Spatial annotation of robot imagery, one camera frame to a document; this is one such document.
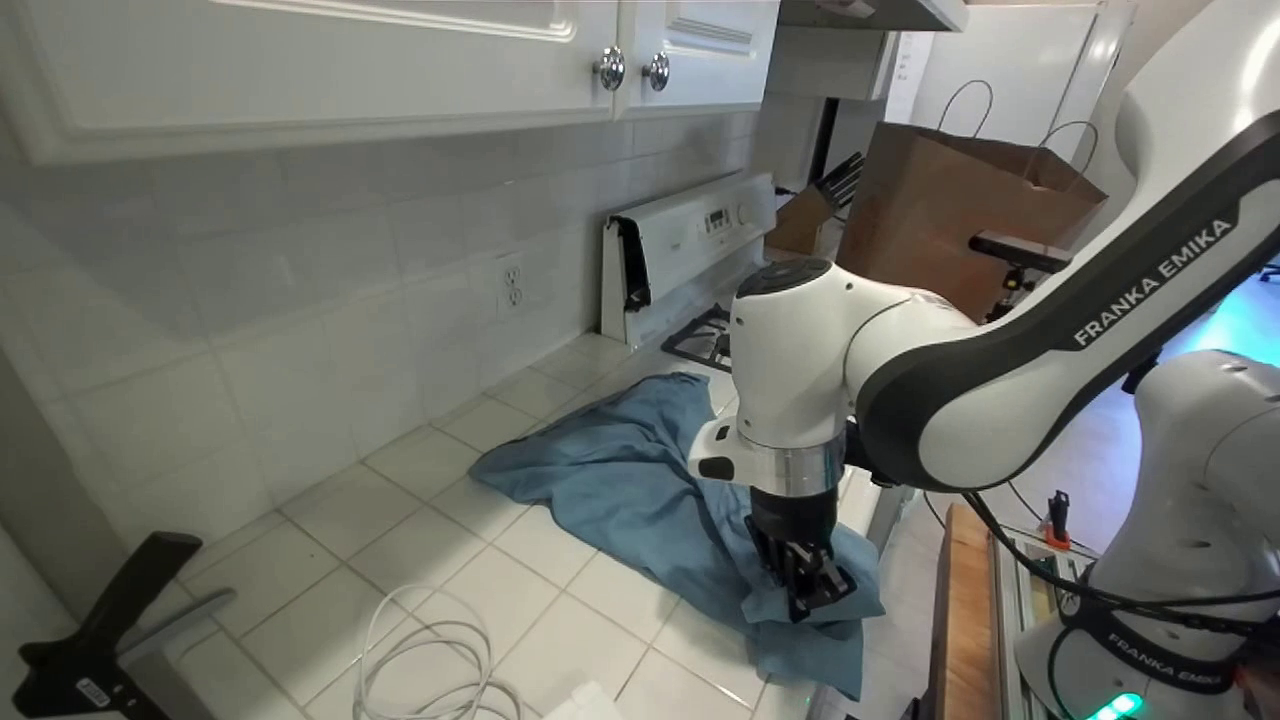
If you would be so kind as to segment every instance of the blue cloth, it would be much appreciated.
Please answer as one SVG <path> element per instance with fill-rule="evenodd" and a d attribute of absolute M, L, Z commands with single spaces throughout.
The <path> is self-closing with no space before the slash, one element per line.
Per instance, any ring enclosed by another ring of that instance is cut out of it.
<path fill-rule="evenodd" d="M 470 477 L 520 503 L 549 503 L 565 534 L 741 629 L 762 679 L 808 676 L 860 698 L 860 619 L 885 612 L 877 549 L 835 529 L 833 551 L 857 594 L 786 624 L 786 596 L 744 523 L 746 493 L 685 468 L 709 416 L 709 380 L 650 378 L 479 457 Z"/>

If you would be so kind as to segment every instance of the white cable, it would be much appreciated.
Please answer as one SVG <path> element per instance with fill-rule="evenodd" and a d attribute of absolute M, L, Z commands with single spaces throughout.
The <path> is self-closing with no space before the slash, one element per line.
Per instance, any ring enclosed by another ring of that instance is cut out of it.
<path fill-rule="evenodd" d="M 400 636 L 387 653 L 373 657 L 380 642 L 384 612 L 396 604 L 396 596 L 411 594 L 411 583 L 387 594 L 374 612 L 366 615 L 364 629 L 364 647 L 355 657 L 355 694 L 352 694 L 352 715 L 355 720 L 524 720 L 524 704 L 517 688 L 500 686 L 493 642 L 482 631 L 482 619 L 477 615 L 470 604 L 451 596 L 470 619 L 431 619 L 407 636 Z M 470 679 L 451 686 L 451 688 L 431 688 L 416 708 L 374 708 L 374 679 L 403 657 L 422 653 L 422 647 L 449 647 L 459 663 L 469 663 Z"/>

